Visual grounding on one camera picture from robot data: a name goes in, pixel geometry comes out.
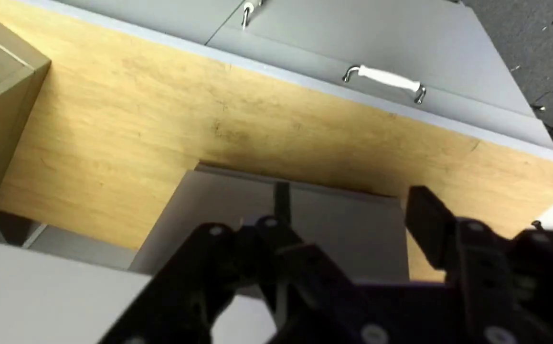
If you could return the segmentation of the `grey cabinet with wooden top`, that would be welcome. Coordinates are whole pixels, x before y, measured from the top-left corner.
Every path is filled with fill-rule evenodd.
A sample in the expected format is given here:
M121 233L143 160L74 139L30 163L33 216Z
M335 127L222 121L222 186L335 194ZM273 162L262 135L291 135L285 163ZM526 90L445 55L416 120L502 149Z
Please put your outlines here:
M0 24L51 60L0 210L137 249L198 163L405 198L514 237L553 205L553 150L349 89L17 0Z

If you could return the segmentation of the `grey flat box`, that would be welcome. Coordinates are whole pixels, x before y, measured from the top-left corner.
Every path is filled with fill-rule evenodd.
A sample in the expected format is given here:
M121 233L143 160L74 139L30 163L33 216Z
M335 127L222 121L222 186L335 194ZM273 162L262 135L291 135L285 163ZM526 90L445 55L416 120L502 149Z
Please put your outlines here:
M239 228L274 211L277 178L198 165L187 171L128 270L154 276L205 222ZM408 282L407 235L400 202L290 181L292 228L354 282Z

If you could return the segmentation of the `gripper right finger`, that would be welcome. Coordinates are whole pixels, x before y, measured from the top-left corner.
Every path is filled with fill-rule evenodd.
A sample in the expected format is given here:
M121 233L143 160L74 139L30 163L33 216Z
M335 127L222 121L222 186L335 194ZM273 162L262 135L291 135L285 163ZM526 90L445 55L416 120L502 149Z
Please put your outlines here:
M553 230L532 222L512 239L455 216L426 186L408 190L405 225L459 296L470 340L553 344Z

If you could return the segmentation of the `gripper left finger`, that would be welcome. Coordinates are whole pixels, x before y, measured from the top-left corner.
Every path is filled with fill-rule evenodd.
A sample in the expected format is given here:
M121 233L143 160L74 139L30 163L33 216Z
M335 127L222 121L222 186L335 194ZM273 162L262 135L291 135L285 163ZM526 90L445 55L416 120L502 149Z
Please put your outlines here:
M267 344L353 344L328 298L343 276L290 228L288 183L274 186L274 203L239 229L196 227L99 344L214 344L218 317L253 285L276 324Z

